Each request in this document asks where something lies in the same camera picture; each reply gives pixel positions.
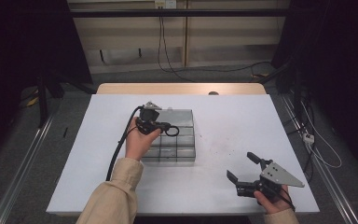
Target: person's left hand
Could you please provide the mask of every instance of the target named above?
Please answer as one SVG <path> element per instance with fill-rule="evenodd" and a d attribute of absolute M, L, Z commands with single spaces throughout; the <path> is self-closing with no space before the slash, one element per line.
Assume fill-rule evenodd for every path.
<path fill-rule="evenodd" d="M 136 128 L 136 119 L 136 117 L 132 119 L 130 127 L 127 130 L 129 133 L 126 139 L 126 158 L 140 161 L 147 150 L 149 150 L 152 142 L 160 135 L 161 130 L 156 129 L 148 135 L 142 134 Z"/>

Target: person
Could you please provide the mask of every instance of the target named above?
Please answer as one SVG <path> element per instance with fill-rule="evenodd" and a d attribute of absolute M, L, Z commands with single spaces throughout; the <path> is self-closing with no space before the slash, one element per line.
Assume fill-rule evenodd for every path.
<path fill-rule="evenodd" d="M 103 182 L 92 192 L 77 224 L 133 223 L 137 212 L 135 189 L 144 169 L 140 160 L 160 134 L 159 129 L 148 135 L 140 133 L 135 128 L 135 120 L 136 118 L 132 119 L 129 127 L 125 158 L 117 160 L 111 180 Z M 266 223 L 298 223 L 295 213 L 287 203 L 271 202 L 260 191 L 255 191 L 255 197 L 267 211 L 264 215 Z"/>

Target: gray floor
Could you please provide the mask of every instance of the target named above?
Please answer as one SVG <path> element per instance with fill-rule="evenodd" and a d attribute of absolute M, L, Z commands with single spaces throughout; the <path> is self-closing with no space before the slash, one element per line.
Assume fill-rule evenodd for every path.
<path fill-rule="evenodd" d="M 223 70 L 241 67 L 243 65 L 209 67 L 208 69 Z M 262 64 L 255 66 L 253 70 L 255 74 L 268 73 L 271 68 Z M 248 82 L 251 79 L 250 69 L 235 72 L 192 70 L 178 74 L 196 82 Z M 165 73 L 159 70 L 93 75 L 93 79 L 95 82 L 91 86 L 93 88 L 104 82 L 184 82 L 173 73 Z M 7 223 L 76 222 L 75 217 L 57 217 L 45 212 L 90 101 L 90 96 L 86 93 L 66 84 L 63 84 L 63 86 L 66 93 L 62 99 L 48 99 L 49 108 L 59 105 L 58 112 L 34 161 L 32 170 L 22 185 L 19 197 L 7 218 Z M 273 81 L 266 85 L 266 90 L 270 94 L 282 122 L 289 120 L 290 117 L 285 109 L 282 97 L 276 92 Z M 324 112 L 318 107 L 317 102 L 313 102 L 312 106 L 315 110 L 315 123 L 318 132 L 337 150 L 343 162 L 341 168 L 330 170 L 358 217 L 358 161 L 348 150 L 345 141 L 334 133 L 328 118 L 324 116 Z M 2 143 L 0 150 L 0 200 L 34 139 L 39 122 L 38 113 L 38 105 L 21 107 L 13 119 L 11 131 L 7 135 L 6 141 Z M 292 123 L 285 126 L 287 132 L 294 128 Z M 299 135 L 293 133 L 289 134 L 288 137 L 300 164 L 304 166 L 307 160 L 307 152 Z M 331 150 L 323 144 L 319 137 L 316 140 L 317 147 L 324 159 L 337 164 L 337 157 Z M 314 170 L 315 174 L 310 182 L 310 187 L 321 212 L 312 215 L 300 215 L 298 216 L 300 222 L 345 223 L 321 175 L 316 169 Z M 261 215 L 250 216 L 249 218 L 252 223 L 263 223 Z M 244 218 L 200 219 L 200 221 L 205 220 L 207 220 L 206 223 L 243 223 Z"/>

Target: beige sweater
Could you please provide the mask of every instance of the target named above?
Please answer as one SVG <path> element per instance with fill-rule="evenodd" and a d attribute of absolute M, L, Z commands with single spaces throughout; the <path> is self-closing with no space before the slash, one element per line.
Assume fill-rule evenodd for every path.
<path fill-rule="evenodd" d="M 143 165 L 136 160 L 128 158 L 118 160 L 112 173 L 112 180 L 103 182 L 92 192 L 77 223 L 131 224 L 138 206 L 135 188 L 143 170 Z M 291 209 L 265 215 L 264 219 L 267 224 L 298 223 Z"/>

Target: white table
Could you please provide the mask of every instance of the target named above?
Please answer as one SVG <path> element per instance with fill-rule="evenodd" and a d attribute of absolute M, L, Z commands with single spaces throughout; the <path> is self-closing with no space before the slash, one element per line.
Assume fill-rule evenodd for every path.
<path fill-rule="evenodd" d="M 104 181 L 129 116 L 148 101 L 192 109 L 195 162 L 148 162 L 137 187 L 140 216 L 221 216 L 263 213 L 255 199 L 238 197 L 226 171 L 253 182 L 260 166 L 248 151 L 273 159 L 306 187 L 289 188 L 298 213 L 319 208 L 268 95 L 93 95 L 47 212 L 79 215 Z M 124 156 L 123 146 L 118 157 Z"/>

